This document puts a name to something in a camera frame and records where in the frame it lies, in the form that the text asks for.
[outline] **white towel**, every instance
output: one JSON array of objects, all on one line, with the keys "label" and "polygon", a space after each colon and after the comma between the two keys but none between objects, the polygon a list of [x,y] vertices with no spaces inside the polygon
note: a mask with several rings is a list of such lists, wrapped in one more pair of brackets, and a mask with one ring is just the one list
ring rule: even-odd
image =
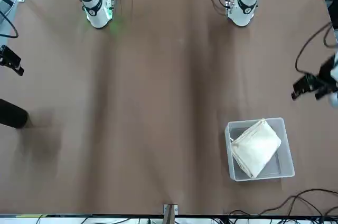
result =
[{"label": "white towel", "polygon": [[231,143],[232,155],[250,178],[256,178],[280,143],[275,131],[262,119]]}]

